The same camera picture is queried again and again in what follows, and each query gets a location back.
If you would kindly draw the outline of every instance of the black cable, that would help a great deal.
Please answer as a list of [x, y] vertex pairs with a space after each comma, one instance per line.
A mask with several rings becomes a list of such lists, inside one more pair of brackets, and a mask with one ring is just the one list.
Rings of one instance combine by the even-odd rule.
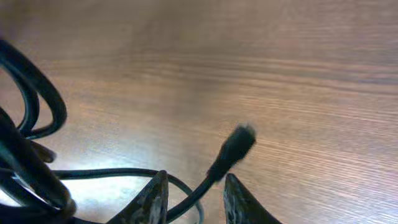
[[[21, 124], [15, 124], [0, 107], [0, 187], [25, 207], [0, 204], [0, 217], [5, 223], [93, 223], [73, 217], [76, 210], [68, 189], [59, 181], [92, 179], [116, 176], [154, 177], [157, 170], [100, 169], [100, 170], [50, 170], [44, 162], [52, 162], [55, 153], [31, 141], [58, 130], [67, 118], [66, 106], [53, 85], [27, 58], [5, 40], [0, 39], [0, 65], [19, 87], [25, 103]], [[43, 128], [32, 130], [39, 116], [37, 94], [48, 104], [53, 120]], [[223, 144], [217, 160], [204, 181], [192, 191], [178, 178], [168, 175], [169, 181], [183, 190], [188, 197], [167, 212], [167, 223], [184, 214], [193, 205], [199, 211], [199, 224], [203, 223], [203, 208], [199, 199], [208, 189], [242, 159], [254, 144], [254, 132], [248, 127], [238, 127]]]

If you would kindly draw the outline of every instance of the dark metal object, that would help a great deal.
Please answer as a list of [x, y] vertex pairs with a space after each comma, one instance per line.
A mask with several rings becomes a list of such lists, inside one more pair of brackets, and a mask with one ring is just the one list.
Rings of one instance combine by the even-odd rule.
[[169, 181], [164, 170], [139, 192], [132, 202], [106, 224], [166, 223]]
[[234, 174], [225, 179], [224, 206], [227, 224], [280, 224]]

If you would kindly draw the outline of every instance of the black plug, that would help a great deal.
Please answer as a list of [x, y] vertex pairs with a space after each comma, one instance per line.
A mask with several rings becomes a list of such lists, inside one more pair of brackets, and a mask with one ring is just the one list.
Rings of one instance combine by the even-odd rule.
[[220, 153], [207, 175], [220, 181], [235, 163], [245, 157], [255, 142], [256, 132], [251, 126], [238, 126], [223, 143]]

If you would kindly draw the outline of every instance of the wooden table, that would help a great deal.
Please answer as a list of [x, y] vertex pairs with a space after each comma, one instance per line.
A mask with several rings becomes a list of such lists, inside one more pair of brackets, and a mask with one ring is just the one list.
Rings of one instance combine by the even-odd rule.
[[[280, 221], [398, 223], [397, 10], [396, 0], [3, 0], [0, 35], [67, 104], [66, 125], [38, 140], [58, 153], [53, 169], [165, 169], [196, 187], [250, 122], [258, 142], [232, 172]], [[4, 72], [0, 104], [22, 118]], [[65, 184], [78, 217], [106, 222], [147, 181]], [[223, 185], [202, 200], [205, 223], [225, 223]], [[170, 187], [169, 207], [183, 198]]]

